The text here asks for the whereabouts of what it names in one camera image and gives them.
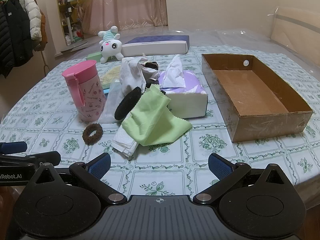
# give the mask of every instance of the stuffed toy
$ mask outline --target stuffed toy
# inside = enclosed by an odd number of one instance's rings
[[[117,26],[112,26],[110,30],[101,31],[98,33],[99,37],[102,37],[100,51],[102,58],[100,62],[106,63],[109,57],[116,56],[117,60],[122,60],[121,54],[122,42],[119,41],[120,34],[118,33]]]

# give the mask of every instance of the metal bolt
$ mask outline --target metal bolt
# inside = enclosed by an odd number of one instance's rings
[[[206,193],[201,193],[196,196],[196,199],[202,202],[205,202],[205,201],[209,201],[211,199],[211,196]]]
[[[111,201],[118,202],[124,199],[124,196],[119,193],[113,193],[108,197]]]

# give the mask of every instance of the brown cardboard tray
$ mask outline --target brown cardboard tray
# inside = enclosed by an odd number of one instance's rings
[[[202,72],[232,142],[302,132],[313,113],[288,83],[255,56],[203,54]]]

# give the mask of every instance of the pink tumbler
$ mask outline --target pink tumbler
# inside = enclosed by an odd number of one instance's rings
[[[96,63],[86,60],[62,73],[80,118],[85,122],[98,120],[106,102]]]

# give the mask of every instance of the tablecloth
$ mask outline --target tablecloth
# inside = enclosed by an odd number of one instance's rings
[[[287,81],[312,107],[314,114],[304,132],[250,142],[232,143],[210,88],[201,71],[201,54],[251,54]],[[148,56],[165,70],[174,55]],[[184,70],[192,70],[209,95],[205,117],[189,119],[192,129],[172,144],[139,146],[131,158],[113,151],[111,140],[119,124],[103,124],[103,137],[93,146],[82,140],[88,125],[79,119],[61,73],[83,59],[62,62],[35,85],[11,109],[0,124],[0,141],[23,140],[28,150],[18,155],[56,150],[61,154],[59,167],[101,154],[111,155],[111,169],[102,181],[130,196],[180,195],[193,197],[216,183],[208,169],[208,156],[217,152],[231,162],[246,162],[253,168],[277,163],[296,185],[320,173],[320,83],[284,54],[245,50],[228,45],[190,47],[181,55]],[[119,61],[97,63],[102,76]]]

